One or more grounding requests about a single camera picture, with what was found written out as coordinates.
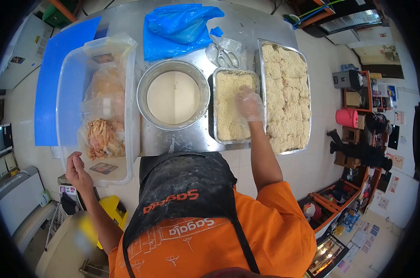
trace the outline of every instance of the stainless steel table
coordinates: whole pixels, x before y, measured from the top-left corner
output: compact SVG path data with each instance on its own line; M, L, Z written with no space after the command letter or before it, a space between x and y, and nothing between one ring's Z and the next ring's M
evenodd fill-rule
M144 72L149 66L154 64L153 62L148 63L144 61L142 30L145 14L157 7L180 3L202 3L205 6L220 8L225 13L225 16L208 21L208 29L220 26L224 31L223 37L240 41L245 47L252 48L254 51L258 50L258 38L275 41L281 45L298 49L293 28L283 19L242 5L217 0L141 0L107 8L88 16L84 20L101 16L99 31L107 30L107 36L112 36L118 32L126 32L134 38L139 43L136 60L142 72ZM196 64L204 71L207 78L216 69L216 65L208 60L205 48L175 58ZM165 131L152 126L141 117L140 156L154 156L183 151L213 152L250 148L249 144L221 145L216 142L210 136L209 130L212 130L213 127L209 126L208 118L207 111L201 120L184 130Z

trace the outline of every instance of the metal bowl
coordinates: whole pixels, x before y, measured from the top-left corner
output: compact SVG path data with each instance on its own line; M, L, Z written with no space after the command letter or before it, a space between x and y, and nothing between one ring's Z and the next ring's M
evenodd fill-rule
M159 75L170 71L182 72L193 78L197 83L201 97L193 116L179 124L167 124L158 120L148 108L148 88ZM137 105L139 106L140 113L150 124L162 130L182 130L193 125L206 113L209 103L210 86L208 85L207 78L198 67L184 60L169 59L153 65L144 73L137 87Z

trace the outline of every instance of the pink bucket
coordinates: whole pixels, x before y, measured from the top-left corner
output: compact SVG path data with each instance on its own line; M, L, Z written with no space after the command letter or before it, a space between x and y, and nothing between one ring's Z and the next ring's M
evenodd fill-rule
M358 112L355 109L338 109L335 115L336 122L340 125L357 128Z

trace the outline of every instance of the orange t-shirt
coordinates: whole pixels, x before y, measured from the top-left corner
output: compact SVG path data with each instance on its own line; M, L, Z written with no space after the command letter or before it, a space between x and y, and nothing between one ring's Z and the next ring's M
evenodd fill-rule
M302 277L316 250L313 229L287 182L263 187L256 200L234 190L236 211L262 275ZM238 266L249 270L226 218L172 218L146 230L128 247L136 277L200 277ZM119 246L108 256L109 276L128 277Z

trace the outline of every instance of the gloved hand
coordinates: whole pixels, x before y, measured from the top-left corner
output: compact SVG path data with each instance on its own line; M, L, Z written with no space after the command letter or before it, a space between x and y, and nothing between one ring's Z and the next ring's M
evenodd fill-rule
M248 121L262 121L264 108L261 97L248 86L241 86L236 94L236 107L239 113Z

